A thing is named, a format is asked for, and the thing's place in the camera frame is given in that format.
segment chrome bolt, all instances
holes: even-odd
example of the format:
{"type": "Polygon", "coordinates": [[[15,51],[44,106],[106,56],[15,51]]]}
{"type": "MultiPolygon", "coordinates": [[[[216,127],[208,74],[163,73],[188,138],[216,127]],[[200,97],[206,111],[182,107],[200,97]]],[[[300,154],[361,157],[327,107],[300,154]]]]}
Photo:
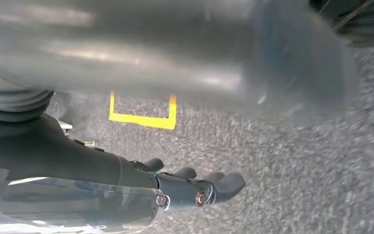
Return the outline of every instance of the chrome bolt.
{"type": "Polygon", "coordinates": [[[204,191],[199,191],[196,195],[196,205],[203,206],[207,200],[207,195],[204,191]]]}
{"type": "Polygon", "coordinates": [[[164,206],[167,203],[167,198],[165,196],[158,196],[156,199],[157,205],[164,206]]]}

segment bolt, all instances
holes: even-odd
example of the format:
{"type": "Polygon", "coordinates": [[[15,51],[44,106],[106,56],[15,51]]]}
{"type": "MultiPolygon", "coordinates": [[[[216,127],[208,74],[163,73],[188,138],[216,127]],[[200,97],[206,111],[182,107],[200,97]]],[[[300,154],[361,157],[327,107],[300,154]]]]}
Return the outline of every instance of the bolt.
{"type": "Polygon", "coordinates": [[[158,196],[156,199],[157,205],[164,206],[167,203],[167,198],[165,196],[158,196]]]}
{"type": "Polygon", "coordinates": [[[203,206],[207,200],[207,195],[204,191],[199,191],[196,195],[196,205],[203,206]]]}

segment yellow painted line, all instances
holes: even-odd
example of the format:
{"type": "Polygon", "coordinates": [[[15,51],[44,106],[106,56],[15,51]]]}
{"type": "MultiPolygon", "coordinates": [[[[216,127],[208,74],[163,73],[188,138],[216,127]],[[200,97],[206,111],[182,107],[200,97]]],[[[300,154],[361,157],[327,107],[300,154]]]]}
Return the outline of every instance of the yellow painted line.
{"type": "Polygon", "coordinates": [[[110,116],[109,120],[123,122],[123,123],[135,123],[138,125],[152,127],[152,128],[164,128],[174,130],[177,122],[177,98],[175,95],[170,96],[169,107],[168,107],[168,118],[159,117],[148,117],[148,116],[135,116],[126,115],[114,112],[115,97],[114,92],[110,94],[110,116]]]}

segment yellow road marking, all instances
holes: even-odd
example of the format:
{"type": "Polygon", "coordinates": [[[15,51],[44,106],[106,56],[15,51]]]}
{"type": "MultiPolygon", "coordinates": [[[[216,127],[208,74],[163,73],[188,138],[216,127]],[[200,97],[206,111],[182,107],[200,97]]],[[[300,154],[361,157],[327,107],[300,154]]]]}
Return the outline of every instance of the yellow road marking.
{"type": "Polygon", "coordinates": [[[135,116],[126,115],[114,112],[115,97],[114,92],[110,94],[110,116],[109,120],[123,122],[123,123],[135,123],[138,125],[152,127],[152,128],[164,128],[174,130],[177,122],[177,98],[175,95],[170,96],[168,105],[168,118],[159,117],[148,117],[148,116],[135,116]]]}

